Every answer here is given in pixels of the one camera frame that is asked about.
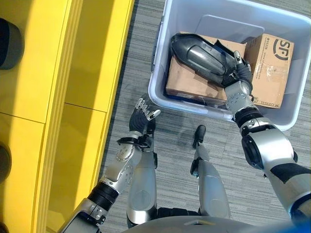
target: robotic hand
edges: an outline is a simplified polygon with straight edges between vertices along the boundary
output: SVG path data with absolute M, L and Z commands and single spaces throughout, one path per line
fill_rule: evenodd
M 127 137 L 118 140 L 120 149 L 115 161 L 107 168 L 88 198 L 82 200 L 69 221 L 64 223 L 60 233 L 101 232 L 100 228 L 110 207 L 131 183 L 135 167 L 141 159 L 142 149 L 152 146 L 148 132 L 144 135 L 143 133 L 148 123 L 160 114 L 160 110 L 151 111 L 147 98 L 143 96 L 135 105 L 129 122 L 130 132 Z
M 234 52 L 237 75 L 251 76 L 239 52 Z M 225 87 L 226 107 L 240 128 L 242 146 L 249 165 L 264 171 L 293 222 L 311 216 L 311 171 L 298 165 L 297 154 L 286 136 L 264 117 L 250 99 L 249 82 Z

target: bin handle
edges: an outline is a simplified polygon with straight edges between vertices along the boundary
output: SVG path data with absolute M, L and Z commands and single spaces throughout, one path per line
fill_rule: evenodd
M 156 32 L 156 35 L 155 35 L 155 41 L 154 41 L 154 46 L 153 46 L 153 49 L 152 49 L 152 57 L 151 57 L 151 67 L 150 67 L 150 71 L 151 72 L 153 72 L 154 69 L 155 69 L 154 62 L 155 62 L 155 58 L 156 58 L 156 46 L 157 46 L 157 42 L 158 42 L 158 39 L 159 39 L 159 33 L 160 33 L 161 25 L 163 23 L 163 18 L 164 18 L 164 16 L 162 16 L 162 18 L 161 18 L 161 21 L 159 23 L 159 26 L 157 28 L 157 32 Z

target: sf logo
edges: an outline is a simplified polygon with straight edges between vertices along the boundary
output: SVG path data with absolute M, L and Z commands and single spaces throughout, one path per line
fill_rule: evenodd
M 287 61 L 290 45 L 291 44 L 287 41 L 276 39 L 273 44 L 273 53 L 275 57 L 280 60 Z

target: yellow cabinet door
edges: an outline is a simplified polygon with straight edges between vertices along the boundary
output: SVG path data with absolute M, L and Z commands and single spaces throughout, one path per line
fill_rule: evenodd
M 134 0 L 83 2 L 66 103 L 107 113 L 113 107 L 133 5 Z
M 44 124 L 0 114 L 0 142 L 11 152 L 12 167 L 0 184 L 0 222 L 11 233 L 30 233 Z
M 1 0 L 0 17 L 24 38 L 20 63 L 0 70 L 0 112 L 46 122 L 67 0 Z
M 65 104 L 49 202 L 47 232 L 57 231 L 94 183 L 105 113 Z

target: black round object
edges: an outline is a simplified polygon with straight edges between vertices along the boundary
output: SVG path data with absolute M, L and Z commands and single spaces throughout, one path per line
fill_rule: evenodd
M 112 187 L 103 182 L 99 182 L 93 188 L 92 192 L 88 196 L 88 199 L 108 211 L 112 204 L 115 203 L 118 195 L 118 192 Z
M 263 117 L 262 114 L 256 108 L 248 107 L 238 111 L 235 114 L 235 122 L 237 123 L 238 127 L 240 128 L 245 122 L 254 119 Z
M 8 228 L 2 222 L 0 222 L 0 233 L 9 233 Z
M 0 146 L 0 183 L 8 177 L 11 164 L 10 153 L 3 146 Z
M 0 18 L 0 69 L 13 68 L 23 50 L 23 40 L 17 26 Z

